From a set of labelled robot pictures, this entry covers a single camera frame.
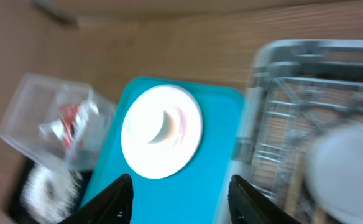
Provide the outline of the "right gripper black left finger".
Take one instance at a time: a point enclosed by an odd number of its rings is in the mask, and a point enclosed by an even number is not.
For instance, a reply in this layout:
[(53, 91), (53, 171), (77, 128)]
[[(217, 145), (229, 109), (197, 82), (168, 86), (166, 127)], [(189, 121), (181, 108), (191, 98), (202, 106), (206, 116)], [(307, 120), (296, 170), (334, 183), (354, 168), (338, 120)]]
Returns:
[(59, 224), (130, 224), (133, 198), (132, 178), (123, 174)]

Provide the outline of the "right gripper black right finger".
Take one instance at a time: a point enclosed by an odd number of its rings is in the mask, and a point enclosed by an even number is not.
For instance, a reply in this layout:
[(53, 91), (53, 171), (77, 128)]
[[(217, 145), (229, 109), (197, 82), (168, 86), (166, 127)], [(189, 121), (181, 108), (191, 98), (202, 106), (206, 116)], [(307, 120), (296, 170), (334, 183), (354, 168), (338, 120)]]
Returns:
[(232, 224), (300, 224), (239, 175), (231, 177), (228, 205)]

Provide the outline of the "white round plate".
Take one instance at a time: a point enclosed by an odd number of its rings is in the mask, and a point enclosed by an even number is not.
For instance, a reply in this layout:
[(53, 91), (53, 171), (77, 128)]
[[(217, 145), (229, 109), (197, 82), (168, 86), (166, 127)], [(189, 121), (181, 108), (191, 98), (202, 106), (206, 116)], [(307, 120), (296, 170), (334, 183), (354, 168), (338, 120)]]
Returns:
[(121, 128), (121, 148), (129, 167), (147, 179), (163, 179), (193, 158), (203, 134), (201, 108), (186, 89), (158, 85), (131, 104)]

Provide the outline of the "white bowl with rice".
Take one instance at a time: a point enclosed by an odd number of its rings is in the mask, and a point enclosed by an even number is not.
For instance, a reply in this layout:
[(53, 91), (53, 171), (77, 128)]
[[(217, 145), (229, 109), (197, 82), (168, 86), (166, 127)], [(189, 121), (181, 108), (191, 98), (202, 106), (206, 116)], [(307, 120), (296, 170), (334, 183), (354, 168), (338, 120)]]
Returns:
[(363, 224), (363, 124), (325, 134), (306, 167), (314, 200), (341, 223)]

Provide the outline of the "red snack wrapper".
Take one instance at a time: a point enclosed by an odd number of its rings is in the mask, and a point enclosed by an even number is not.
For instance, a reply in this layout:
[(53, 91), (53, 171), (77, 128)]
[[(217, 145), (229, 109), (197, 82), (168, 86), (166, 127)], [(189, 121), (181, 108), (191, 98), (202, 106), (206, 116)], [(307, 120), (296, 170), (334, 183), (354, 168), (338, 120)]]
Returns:
[(60, 121), (63, 126), (62, 144), (64, 152), (68, 152), (73, 143), (76, 132), (76, 117), (79, 111), (79, 104), (64, 104), (60, 107)]

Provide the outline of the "wooden chopstick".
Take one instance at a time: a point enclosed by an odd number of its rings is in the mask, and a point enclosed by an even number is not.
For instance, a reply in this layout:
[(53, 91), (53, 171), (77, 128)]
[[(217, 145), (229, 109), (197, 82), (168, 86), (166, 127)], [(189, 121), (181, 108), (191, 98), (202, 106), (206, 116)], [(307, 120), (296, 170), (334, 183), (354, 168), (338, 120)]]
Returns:
[(288, 186), (287, 197), (285, 201), (285, 212), (292, 217), (295, 216), (304, 174), (305, 158), (301, 154), (298, 154), (295, 158), (294, 168), (292, 171), (292, 176), (290, 179), (290, 184)]

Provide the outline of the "cream cup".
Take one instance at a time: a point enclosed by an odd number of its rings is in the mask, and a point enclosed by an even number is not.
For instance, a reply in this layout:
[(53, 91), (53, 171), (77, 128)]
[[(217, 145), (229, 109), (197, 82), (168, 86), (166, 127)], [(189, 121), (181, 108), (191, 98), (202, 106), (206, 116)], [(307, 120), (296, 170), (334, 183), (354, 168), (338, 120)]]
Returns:
[(154, 114), (149, 117), (150, 144), (170, 139), (171, 118), (167, 111), (168, 110), (155, 111)]

